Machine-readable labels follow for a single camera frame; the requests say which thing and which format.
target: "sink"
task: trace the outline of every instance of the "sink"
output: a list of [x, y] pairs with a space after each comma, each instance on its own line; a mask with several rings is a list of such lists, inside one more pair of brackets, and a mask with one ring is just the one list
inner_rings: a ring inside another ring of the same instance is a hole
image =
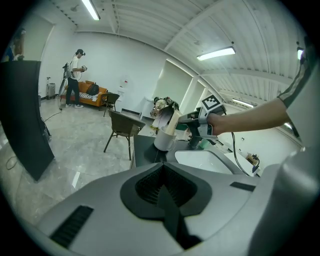
[[174, 154], [179, 164], [221, 174], [233, 174], [227, 166], [210, 151], [177, 151]]

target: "brown chair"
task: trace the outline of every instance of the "brown chair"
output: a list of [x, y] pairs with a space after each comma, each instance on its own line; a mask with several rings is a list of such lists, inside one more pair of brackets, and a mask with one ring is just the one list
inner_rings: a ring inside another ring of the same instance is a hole
[[108, 92], [108, 93], [103, 93], [101, 95], [101, 103], [102, 104], [105, 104], [105, 110], [104, 110], [104, 114], [103, 114], [103, 117], [105, 117], [105, 114], [106, 114], [106, 110], [107, 108], [112, 108], [112, 110], [114, 109], [114, 111], [116, 111], [116, 101], [117, 99], [120, 97], [119, 94], [115, 94], [115, 93], [111, 93], [111, 92]]
[[133, 135], [137, 135], [146, 124], [112, 110], [109, 110], [109, 115], [111, 117], [112, 133], [103, 152], [106, 152], [109, 142], [113, 136], [123, 136], [128, 140], [129, 159], [131, 161], [130, 137], [132, 137]]

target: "floor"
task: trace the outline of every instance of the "floor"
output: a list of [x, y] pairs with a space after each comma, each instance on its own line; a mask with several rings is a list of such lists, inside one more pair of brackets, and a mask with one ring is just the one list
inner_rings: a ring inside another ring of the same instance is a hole
[[[57, 100], [42, 100], [40, 113], [44, 120], [57, 112]], [[129, 169], [125, 137], [112, 138], [106, 153], [103, 152], [112, 132], [111, 118], [103, 115], [103, 111], [89, 105], [82, 109], [63, 107], [61, 113], [45, 122], [52, 135], [49, 145], [54, 160], [37, 182], [15, 157], [9, 160], [15, 154], [0, 127], [0, 182], [18, 216], [35, 225], [50, 208], [89, 182]], [[145, 118], [142, 121], [146, 125], [139, 134], [154, 136], [152, 121]], [[183, 131], [177, 133], [177, 139], [182, 139]]]

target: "black backpack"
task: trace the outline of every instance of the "black backpack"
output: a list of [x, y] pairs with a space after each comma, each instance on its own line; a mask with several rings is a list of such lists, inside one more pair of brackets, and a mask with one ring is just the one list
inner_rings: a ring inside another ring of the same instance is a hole
[[90, 85], [88, 90], [86, 90], [86, 94], [88, 95], [97, 95], [99, 93], [99, 85], [93, 83]]

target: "man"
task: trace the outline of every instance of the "man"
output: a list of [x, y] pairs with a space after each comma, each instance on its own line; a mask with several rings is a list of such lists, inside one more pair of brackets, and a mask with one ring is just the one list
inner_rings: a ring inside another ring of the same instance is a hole
[[307, 36], [304, 43], [300, 69], [292, 84], [276, 99], [252, 109], [228, 115], [209, 114], [207, 122], [212, 125], [214, 135], [269, 129], [291, 122], [287, 108], [304, 87], [318, 61], [315, 46]]
[[72, 90], [74, 91], [74, 98], [75, 98], [75, 109], [82, 109], [84, 106], [79, 104], [79, 86], [78, 86], [78, 76], [79, 72], [84, 72], [85, 69], [83, 67], [78, 67], [78, 60], [84, 55], [84, 51], [82, 49], [78, 49], [73, 57], [72, 61], [70, 62], [70, 69], [71, 69], [71, 77], [68, 77], [68, 88], [66, 90], [65, 96], [65, 107], [71, 107], [70, 104], [70, 96]]

